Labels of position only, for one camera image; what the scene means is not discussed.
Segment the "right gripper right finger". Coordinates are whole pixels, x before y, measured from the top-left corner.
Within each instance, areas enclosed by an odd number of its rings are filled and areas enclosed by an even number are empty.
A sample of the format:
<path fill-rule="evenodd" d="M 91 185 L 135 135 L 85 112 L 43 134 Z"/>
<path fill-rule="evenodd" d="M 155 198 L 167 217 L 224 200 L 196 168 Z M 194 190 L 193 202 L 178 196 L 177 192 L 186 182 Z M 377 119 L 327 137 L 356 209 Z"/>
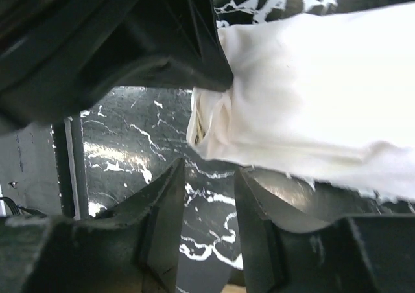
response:
<path fill-rule="evenodd" d="M 414 215 L 348 215 L 325 222 L 235 172 L 249 292 L 413 292 Z"/>

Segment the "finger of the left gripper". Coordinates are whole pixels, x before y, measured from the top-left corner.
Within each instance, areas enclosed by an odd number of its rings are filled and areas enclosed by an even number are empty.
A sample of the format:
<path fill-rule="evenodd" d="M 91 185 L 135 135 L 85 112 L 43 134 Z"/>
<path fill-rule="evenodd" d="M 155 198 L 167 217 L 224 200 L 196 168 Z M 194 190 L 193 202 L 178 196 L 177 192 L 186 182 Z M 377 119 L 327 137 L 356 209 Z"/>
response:
<path fill-rule="evenodd" d="M 1 133 L 54 124 L 117 86 L 223 92 L 212 0 L 1 0 Z"/>

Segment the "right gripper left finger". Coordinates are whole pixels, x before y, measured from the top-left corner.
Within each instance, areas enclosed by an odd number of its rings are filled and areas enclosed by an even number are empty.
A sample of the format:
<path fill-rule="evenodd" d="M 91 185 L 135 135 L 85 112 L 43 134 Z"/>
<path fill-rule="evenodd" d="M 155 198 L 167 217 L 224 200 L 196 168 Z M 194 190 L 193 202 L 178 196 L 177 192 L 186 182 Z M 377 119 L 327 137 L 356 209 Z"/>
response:
<path fill-rule="evenodd" d="M 1 219 L 1 291 L 174 292 L 185 164 L 96 217 Z"/>

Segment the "white underwear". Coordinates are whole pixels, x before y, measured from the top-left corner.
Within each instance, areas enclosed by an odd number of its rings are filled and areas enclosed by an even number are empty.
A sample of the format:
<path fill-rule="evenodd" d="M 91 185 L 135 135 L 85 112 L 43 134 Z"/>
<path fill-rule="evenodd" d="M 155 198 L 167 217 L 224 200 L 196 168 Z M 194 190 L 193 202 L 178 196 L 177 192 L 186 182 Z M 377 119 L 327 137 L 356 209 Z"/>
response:
<path fill-rule="evenodd" d="M 218 35 L 234 79 L 193 90 L 201 158 L 414 199 L 414 3 Z"/>

